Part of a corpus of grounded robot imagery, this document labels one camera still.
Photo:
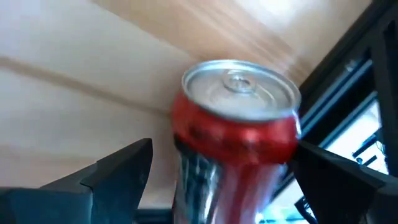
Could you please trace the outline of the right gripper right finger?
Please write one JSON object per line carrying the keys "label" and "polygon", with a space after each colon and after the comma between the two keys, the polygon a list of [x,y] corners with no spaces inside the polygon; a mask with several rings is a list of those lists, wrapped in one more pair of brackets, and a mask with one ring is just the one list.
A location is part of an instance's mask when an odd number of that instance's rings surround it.
{"label": "right gripper right finger", "polygon": [[398,224],[398,178],[305,141],[291,166],[318,224]]}

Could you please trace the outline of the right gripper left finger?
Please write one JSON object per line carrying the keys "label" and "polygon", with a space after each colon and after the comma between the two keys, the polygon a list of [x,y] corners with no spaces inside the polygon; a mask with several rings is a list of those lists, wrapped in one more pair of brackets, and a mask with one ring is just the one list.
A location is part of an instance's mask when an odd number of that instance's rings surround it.
{"label": "right gripper left finger", "polygon": [[40,188],[0,187],[0,224],[132,224],[152,157],[144,138]]}

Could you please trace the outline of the red cola can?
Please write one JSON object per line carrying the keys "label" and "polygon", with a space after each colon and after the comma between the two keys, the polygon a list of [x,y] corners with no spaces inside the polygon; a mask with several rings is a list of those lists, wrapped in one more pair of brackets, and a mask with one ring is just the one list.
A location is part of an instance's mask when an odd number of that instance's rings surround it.
{"label": "red cola can", "polygon": [[189,68],[172,108],[174,224],[258,224],[301,135],[295,83],[244,60]]}

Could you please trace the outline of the black aluminium frame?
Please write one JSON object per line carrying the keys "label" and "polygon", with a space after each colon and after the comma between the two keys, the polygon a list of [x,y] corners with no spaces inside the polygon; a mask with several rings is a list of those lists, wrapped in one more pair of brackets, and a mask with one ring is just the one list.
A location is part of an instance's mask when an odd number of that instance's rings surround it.
{"label": "black aluminium frame", "polygon": [[300,91],[303,138],[320,147],[377,99],[387,169],[398,177],[398,0],[373,0]]}

